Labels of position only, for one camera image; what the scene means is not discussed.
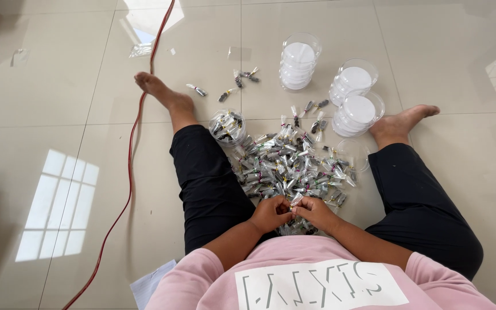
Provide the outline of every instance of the stacked plastic containers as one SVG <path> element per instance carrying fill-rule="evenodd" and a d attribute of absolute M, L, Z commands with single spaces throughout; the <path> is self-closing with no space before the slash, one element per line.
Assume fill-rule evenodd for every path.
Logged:
<path fill-rule="evenodd" d="M 344 137 L 362 135 L 384 115 L 382 98 L 367 89 L 349 92 L 332 118 L 332 129 Z"/>
<path fill-rule="evenodd" d="M 350 58 L 342 64 L 330 85 L 330 101 L 341 106 L 349 92 L 354 89 L 370 89 L 376 80 L 378 70 L 372 63 L 361 58 Z"/>
<path fill-rule="evenodd" d="M 246 138 L 246 120 L 235 109 L 220 109 L 210 119 L 208 130 L 219 145 L 235 147 Z"/>
<path fill-rule="evenodd" d="M 321 48 L 319 39 L 306 32 L 294 33 L 286 39 L 283 43 L 279 70 L 283 88 L 299 90 L 309 84 Z"/>

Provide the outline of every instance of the foot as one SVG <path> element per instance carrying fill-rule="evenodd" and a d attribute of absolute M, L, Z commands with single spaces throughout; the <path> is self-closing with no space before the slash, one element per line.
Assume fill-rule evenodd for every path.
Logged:
<path fill-rule="evenodd" d="M 409 144 L 410 130 L 423 118 L 434 116 L 439 112 L 439 108 L 435 105 L 419 104 L 395 116 L 383 117 L 369 131 L 376 140 L 378 150 L 394 143 Z"/>
<path fill-rule="evenodd" d="M 134 78 L 135 83 L 144 92 L 156 97 L 170 112 L 172 110 L 186 110 L 190 112 L 194 110 L 195 106 L 189 95 L 171 90 L 154 75 L 146 72 L 137 72 Z"/>

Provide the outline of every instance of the tile floor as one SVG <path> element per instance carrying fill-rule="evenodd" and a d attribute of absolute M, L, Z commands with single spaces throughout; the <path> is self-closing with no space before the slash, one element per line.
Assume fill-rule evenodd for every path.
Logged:
<path fill-rule="evenodd" d="M 60 308 L 91 273 L 127 199 L 127 143 L 141 95 L 132 76 L 148 70 L 148 58 L 130 59 L 129 50 L 154 38 L 168 3 L 0 0 L 0 309 Z M 321 39 L 323 53 L 310 85 L 287 93 L 277 76 L 280 46 L 302 31 Z M 243 54 L 228 59 L 230 47 Z M 10 67 L 16 49 L 29 49 L 29 58 Z M 387 115 L 441 107 L 410 137 L 481 241 L 474 284 L 496 303 L 496 1 L 177 0 L 155 68 L 174 89 L 190 92 L 185 84 L 193 83 L 209 93 L 190 92 L 207 121 L 222 107 L 216 99 L 231 71 L 260 67 L 262 82 L 247 82 L 225 104 L 257 134 L 278 128 L 291 105 L 325 98 L 350 57 L 378 67 L 373 89 Z M 76 309 L 134 309 L 129 284 L 183 256 L 171 133 L 164 108 L 148 98 L 134 208 Z M 341 139 L 328 127 L 327 144 Z M 358 139 L 376 151 L 370 135 Z M 383 210 L 370 171 L 361 184 L 341 216 L 366 227 Z"/>

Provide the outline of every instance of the person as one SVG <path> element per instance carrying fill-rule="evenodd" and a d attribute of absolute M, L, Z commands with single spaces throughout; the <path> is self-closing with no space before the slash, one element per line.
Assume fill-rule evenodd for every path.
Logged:
<path fill-rule="evenodd" d="M 386 216 L 363 230 L 305 196 L 247 198 L 221 147 L 196 120 L 192 99 L 154 75 L 135 82 L 169 111 L 185 213 L 186 256 L 146 309 L 496 309 L 470 282 L 482 247 L 409 145 L 409 131 L 437 106 L 383 117 L 369 163 Z M 332 238 L 274 231 L 295 216 Z"/>

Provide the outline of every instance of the leg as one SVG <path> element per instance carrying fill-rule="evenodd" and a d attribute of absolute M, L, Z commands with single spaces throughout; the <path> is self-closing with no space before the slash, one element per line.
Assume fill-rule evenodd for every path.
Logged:
<path fill-rule="evenodd" d="M 219 144 L 196 120 L 191 97 L 174 92 L 148 73 L 136 74 L 135 81 L 170 113 L 174 129 L 170 154 L 181 186 L 185 254 L 189 254 L 248 220 L 255 208 Z M 276 236 L 274 232 L 266 234 L 260 242 Z"/>
<path fill-rule="evenodd" d="M 469 280 L 483 259 L 483 249 L 456 206 L 408 145 L 409 131 L 439 108 L 418 105 L 384 117 L 373 126 L 379 151 L 369 156 L 386 217 L 366 230 L 419 252 Z"/>

